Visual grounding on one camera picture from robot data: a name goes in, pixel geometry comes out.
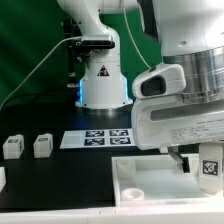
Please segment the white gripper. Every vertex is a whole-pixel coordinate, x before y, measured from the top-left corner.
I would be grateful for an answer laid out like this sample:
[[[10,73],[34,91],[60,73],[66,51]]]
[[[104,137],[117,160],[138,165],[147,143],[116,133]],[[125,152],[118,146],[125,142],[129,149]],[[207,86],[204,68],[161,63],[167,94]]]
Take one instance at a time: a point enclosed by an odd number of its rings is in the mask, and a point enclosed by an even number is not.
[[[224,140],[224,100],[182,105],[177,96],[137,99],[131,124],[138,148],[169,147],[179,170],[189,173],[189,159],[171,146]]]

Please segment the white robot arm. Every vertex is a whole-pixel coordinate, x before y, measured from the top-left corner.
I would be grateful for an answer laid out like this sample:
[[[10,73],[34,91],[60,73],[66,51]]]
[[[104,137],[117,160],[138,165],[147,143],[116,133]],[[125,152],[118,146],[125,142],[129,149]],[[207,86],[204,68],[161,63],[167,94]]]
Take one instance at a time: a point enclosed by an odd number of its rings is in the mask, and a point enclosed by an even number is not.
[[[133,82],[142,150],[224,139],[224,0],[127,0],[156,29],[163,61]]]

